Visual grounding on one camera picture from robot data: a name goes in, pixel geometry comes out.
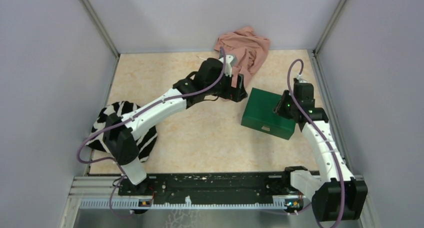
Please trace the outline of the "green jewelry box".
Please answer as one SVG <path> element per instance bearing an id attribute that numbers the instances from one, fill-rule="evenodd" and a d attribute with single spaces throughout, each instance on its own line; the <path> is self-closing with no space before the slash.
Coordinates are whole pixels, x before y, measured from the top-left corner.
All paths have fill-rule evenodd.
<path id="1" fill-rule="evenodd" d="M 241 125 L 284 140 L 295 133 L 296 123 L 274 113 L 280 94 L 252 88 L 241 118 Z"/>

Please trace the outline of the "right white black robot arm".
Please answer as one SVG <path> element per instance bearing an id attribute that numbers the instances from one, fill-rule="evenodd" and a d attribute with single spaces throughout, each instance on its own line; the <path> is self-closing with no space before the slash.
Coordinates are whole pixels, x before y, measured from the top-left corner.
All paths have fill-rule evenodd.
<path id="1" fill-rule="evenodd" d="M 281 187 L 287 194 L 301 192 L 310 200 L 319 222 L 357 220 L 368 187 L 349 170 L 333 139 L 325 110 L 315 106 L 314 86 L 295 80 L 274 108 L 278 116 L 294 121 L 312 147 L 319 176 L 306 168 L 288 167 Z"/>

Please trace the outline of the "pink cloth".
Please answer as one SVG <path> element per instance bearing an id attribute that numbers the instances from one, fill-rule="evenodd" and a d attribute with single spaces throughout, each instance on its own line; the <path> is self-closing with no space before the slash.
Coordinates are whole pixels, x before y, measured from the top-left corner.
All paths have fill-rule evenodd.
<path id="1" fill-rule="evenodd" d="M 214 45 L 214 50 L 223 48 L 226 55 L 236 57 L 232 65 L 234 75 L 232 86 L 237 83 L 237 76 L 243 75 L 243 86 L 247 88 L 253 76 L 259 71 L 266 61 L 271 41 L 265 36 L 255 33 L 251 26 L 245 26 L 232 32 L 221 34 Z"/>

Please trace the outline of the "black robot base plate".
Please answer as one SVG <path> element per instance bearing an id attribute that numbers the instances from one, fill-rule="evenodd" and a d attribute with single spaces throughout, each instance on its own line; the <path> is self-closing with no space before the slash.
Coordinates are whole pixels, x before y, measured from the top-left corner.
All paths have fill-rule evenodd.
<path id="1" fill-rule="evenodd" d="M 301 204 L 288 175 L 278 172 L 150 173 L 138 185 L 124 179 L 120 196 L 153 197 L 155 205 Z"/>

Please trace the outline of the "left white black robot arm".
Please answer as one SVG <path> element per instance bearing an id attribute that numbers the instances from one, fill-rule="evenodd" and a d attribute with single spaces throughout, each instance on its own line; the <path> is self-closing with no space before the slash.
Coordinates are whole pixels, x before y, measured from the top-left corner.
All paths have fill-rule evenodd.
<path id="1" fill-rule="evenodd" d="M 238 74 L 236 84 L 232 84 L 233 65 L 236 62 L 234 55 L 225 55 L 219 59 L 208 58 L 202 62 L 198 71 L 193 71 L 176 82 L 154 101 L 121 116 L 111 114 L 107 117 L 103 141 L 129 179 L 132 191 L 144 195 L 150 188 L 147 172 L 139 158 L 137 142 L 143 140 L 151 128 L 168 117 L 203 102 L 207 96 L 236 103 L 248 96 L 243 74 Z"/>

